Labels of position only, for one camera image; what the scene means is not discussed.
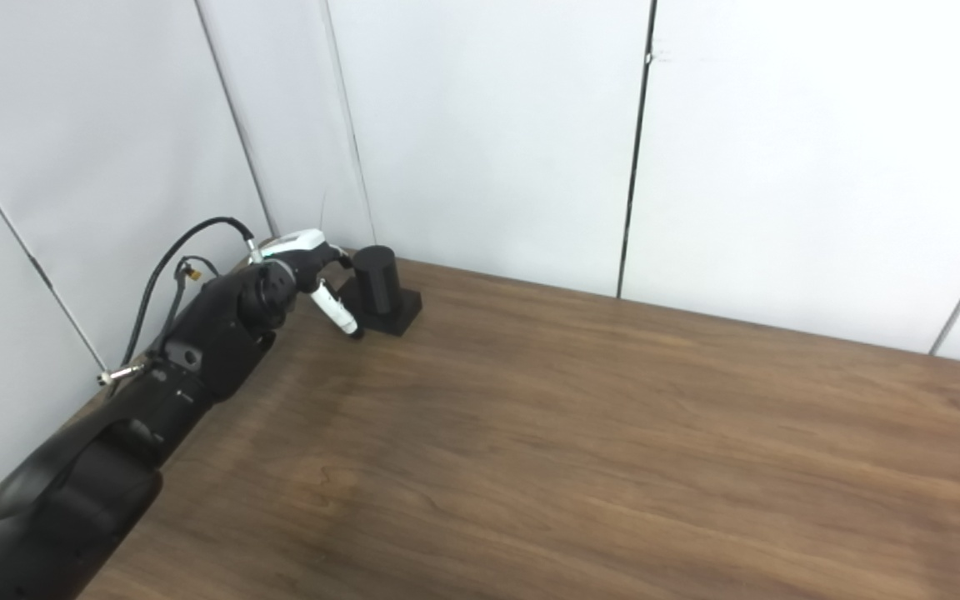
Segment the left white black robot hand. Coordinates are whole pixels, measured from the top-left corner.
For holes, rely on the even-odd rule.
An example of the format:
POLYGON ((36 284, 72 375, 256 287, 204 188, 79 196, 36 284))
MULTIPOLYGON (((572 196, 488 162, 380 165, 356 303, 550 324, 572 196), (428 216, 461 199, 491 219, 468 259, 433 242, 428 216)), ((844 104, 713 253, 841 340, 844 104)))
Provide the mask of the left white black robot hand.
POLYGON ((305 293, 313 303, 335 323, 347 337, 363 338, 363 327, 344 305, 338 292, 321 277, 330 263, 339 263, 344 270, 354 269, 352 258, 342 247, 328 242, 321 229, 308 228, 277 237, 258 249, 263 261, 281 263, 288 269, 299 293, 305 293))

